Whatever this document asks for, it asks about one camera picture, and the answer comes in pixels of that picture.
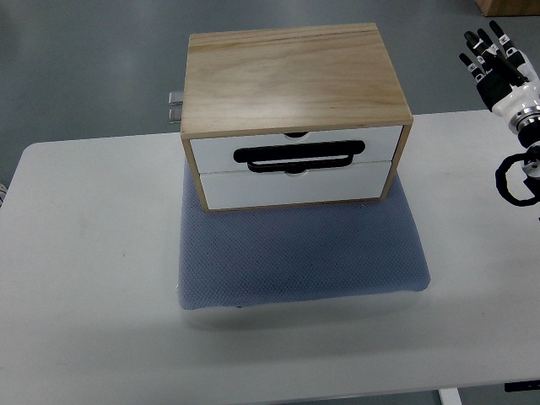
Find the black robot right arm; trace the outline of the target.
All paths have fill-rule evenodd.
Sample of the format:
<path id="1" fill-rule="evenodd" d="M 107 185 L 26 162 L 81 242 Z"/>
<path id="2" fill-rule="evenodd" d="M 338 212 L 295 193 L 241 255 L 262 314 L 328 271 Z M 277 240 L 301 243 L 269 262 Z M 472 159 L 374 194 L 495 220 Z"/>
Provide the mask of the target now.
<path id="1" fill-rule="evenodd" d="M 511 119 L 510 130 L 526 150 L 521 169 L 526 175 L 524 184 L 539 201 L 539 106 L 523 107 Z"/>

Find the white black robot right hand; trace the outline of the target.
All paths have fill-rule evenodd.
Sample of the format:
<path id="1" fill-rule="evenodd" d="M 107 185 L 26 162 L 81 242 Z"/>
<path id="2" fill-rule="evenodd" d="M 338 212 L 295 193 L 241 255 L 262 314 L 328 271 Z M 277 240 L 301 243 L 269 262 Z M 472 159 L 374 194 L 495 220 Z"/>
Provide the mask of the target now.
<path id="1" fill-rule="evenodd" d="M 469 53 L 459 59 L 476 82 L 486 108 L 517 127 L 539 113 L 539 74 L 528 56 L 494 20 L 489 30 L 464 34 Z"/>

